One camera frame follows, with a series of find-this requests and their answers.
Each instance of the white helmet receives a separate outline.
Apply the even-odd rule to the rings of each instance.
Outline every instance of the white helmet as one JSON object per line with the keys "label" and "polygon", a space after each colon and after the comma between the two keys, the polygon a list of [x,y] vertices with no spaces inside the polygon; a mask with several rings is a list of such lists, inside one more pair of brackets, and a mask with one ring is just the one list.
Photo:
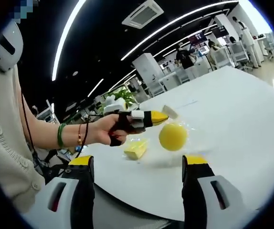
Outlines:
{"label": "white helmet", "polygon": [[0,69],[7,72],[17,64],[23,49],[23,40],[20,30],[14,21],[11,21],[0,35]]}

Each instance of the white table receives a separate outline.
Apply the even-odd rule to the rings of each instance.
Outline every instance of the white table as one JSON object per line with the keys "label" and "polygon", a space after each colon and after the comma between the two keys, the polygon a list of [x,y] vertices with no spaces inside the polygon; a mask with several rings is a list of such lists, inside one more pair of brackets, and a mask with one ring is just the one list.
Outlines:
{"label": "white table", "polygon": [[236,186],[249,208],[263,206],[274,191],[274,88],[224,67],[142,103],[141,109],[161,110],[165,104],[202,130],[193,141],[203,138],[203,146],[172,156],[158,142],[161,126],[142,134],[151,139],[139,161],[125,159],[123,146],[90,145],[95,183],[135,208],[183,221],[181,154],[202,149],[214,173]]}

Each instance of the gold bracelet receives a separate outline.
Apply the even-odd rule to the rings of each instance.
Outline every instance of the gold bracelet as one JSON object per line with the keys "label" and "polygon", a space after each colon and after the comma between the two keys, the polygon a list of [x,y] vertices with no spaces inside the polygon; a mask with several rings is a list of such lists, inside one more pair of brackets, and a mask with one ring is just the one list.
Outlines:
{"label": "gold bracelet", "polygon": [[82,145],[82,140],[81,140],[81,125],[82,124],[80,124],[80,126],[79,126],[79,138],[78,138],[78,144],[81,146]]}

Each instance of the ceiling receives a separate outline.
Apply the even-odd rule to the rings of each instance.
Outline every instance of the ceiling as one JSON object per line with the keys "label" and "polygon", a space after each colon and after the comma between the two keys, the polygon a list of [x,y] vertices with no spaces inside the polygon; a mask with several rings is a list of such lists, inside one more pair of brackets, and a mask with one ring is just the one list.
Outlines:
{"label": "ceiling", "polygon": [[[45,101],[48,99],[51,103],[55,103],[55,113],[59,119],[62,119],[70,112],[75,112],[77,107],[92,103],[95,96],[106,92],[131,72],[132,61],[143,52],[150,52],[153,55],[158,53],[181,38],[207,27],[216,14],[186,26],[182,25],[219,10],[231,11],[237,4],[227,3],[187,16],[149,39],[121,61],[128,51],[158,28],[187,12],[219,2],[216,0],[155,1],[164,10],[164,14],[139,30],[122,25],[122,21],[144,3],[144,0],[86,0],[69,30],[61,53],[57,79],[54,82],[51,76],[57,47],[64,26],[78,1],[40,1],[39,6],[33,9],[33,13],[28,13],[28,18],[21,20],[19,25],[24,39],[24,51],[18,67],[21,87],[29,106],[36,105],[39,110],[43,110],[47,107]],[[145,49],[180,26],[182,28]],[[158,55],[156,60],[162,59],[162,55],[170,50],[171,48]],[[102,78],[104,81],[87,98],[89,92]],[[74,102],[77,102],[77,105],[66,112],[66,108]]]}

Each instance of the black wire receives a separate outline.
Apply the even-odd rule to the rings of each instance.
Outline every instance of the black wire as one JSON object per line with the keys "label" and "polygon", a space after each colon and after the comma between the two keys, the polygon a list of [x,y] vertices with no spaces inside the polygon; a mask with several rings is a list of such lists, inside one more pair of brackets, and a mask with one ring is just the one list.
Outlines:
{"label": "black wire", "polygon": [[25,105],[24,105],[24,100],[23,100],[23,94],[22,94],[22,92],[21,92],[21,102],[22,102],[24,119],[26,121],[27,129],[28,129],[28,133],[29,133],[29,137],[30,137],[30,143],[31,143],[31,146],[32,146],[33,151],[34,151],[33,152],[33,159],[36,161],[37,166],[39,166],[41,168],[41,172],[42,172],[43,176],[45,177],[44,168],[41,166],[40,160],[38,158],[38,154],[37,154],[37,152],[35,150],[35,147],[34,147],[34,144],[33,144],[33,140],[32,140],[31,131],[30,131],[30,128],[29,128],[29,123],[28,123],[28,119],[27,119],[26,108],[25,108]]}
{"label": "black wire", "polygon": [[[88,125],[89,125],[89,117],[90,117],[90,116],[101,117],[101,115],[89,115],[89,116],[87,117],[87,119],[86,119],[86,132],[85,132],[85,137],[84,137],[83,142],[82,142],[82,144],[81,144],[81,148],[80,148],[80,150],[78,151],[78,154],[77,154],[77,156],[76,156],[75,158],[78,158],[78,157],[80,156],[81,151],[83,150],[83,147],[84,147],[84,145],[85,145],[86,138],[87,138],[87,135],[88,135]],[[58,177],[61,176],[61,175],[64,173],[64,171],[65,171],[65,170],[61,171],[57,176],[58,176]]]}
{"label": "black wire", "polygon": [[89,125],[89,116],[86,119],[86,133],[85,133],[85,137],[84,137],[83,142],[81,144],[81,148],[80,148],[80,150],[79,150],[79,152],[78,152],[78,154],[77,154],[77,156],[75,158],[78,158],[80,156],[81,151],[83,150],[83,147],[85,145],[86,138],[87,138],[87,135],[88,135],[88,125]]}

